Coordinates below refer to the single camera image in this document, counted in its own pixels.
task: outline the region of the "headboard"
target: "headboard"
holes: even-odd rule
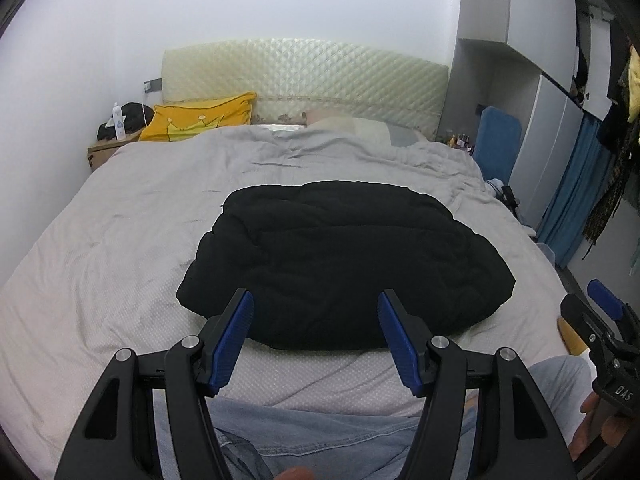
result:
[[[337,108],[433,138],[449,69],[367,46],[321,40],[220,41],[167,50],[165,103],[257,92],[253,124],[304,124],[304,110]]]

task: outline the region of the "silver screw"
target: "silver screw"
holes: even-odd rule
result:
[[[513,361],[516,358],[516,352],[511,348],[504,347],[500,349],[500,357],[505,361]]]
[[[200,339],[196,335],[188,335],[182,340],[182,346],[185,348],[194,348],[198,346]]]
[[[431,338],[431,344],[436,348],[446,348],[449,346],[449,340],[443,335],[435,335]]]
[[[131,350],[128,348],[121,348],[116,352],[116,360],[124,362],[131,357]]]

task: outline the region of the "wrinkled bedding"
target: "wrinkled bedding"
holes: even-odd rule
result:
[[[37,475],[53,477],[76,416],[117,349],[166,349],[204,324],[175,292],[225,198],[246,186],[318,180],[430,194],[497,248],[516,277],[513,296],[455,335],[463,348],[511,346],[527,365],[566,353],[556,330],[564,289],[555,271],[463,152],[260,126],[136,142],[89,177],[0,291],[0,424]],[[285,352],[250,340],[221,395],[332,413],[416,415],[421,408],[388,351]]]

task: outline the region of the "blue chair backrest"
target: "blue chair backrest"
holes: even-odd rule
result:
[[[513,165],[520,151],[520,121],[498,108],[489,106],[480,116],[474,160],[485,180],[499,178],[509,183]]]

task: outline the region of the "black bag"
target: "black bag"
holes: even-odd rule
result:
[[[124,119],[124,131],[127,134],[135,133],[145,127],[154,118],[155,112],[142,103],[127,103],[122,107],[122,115],[127,116]],[[98,128],[98,140],[111,140],[116,137],[116,128],[114,126],[106,126],[107,123],[101,124]]]
[[[384,348],[378,295],[392,288],[437,335],[486,319],[515,280],[486,238],[434,197],[365,182],[257,186],[233,192],[177,291],[221,314],[254,295],[249,337],[273,348]]]

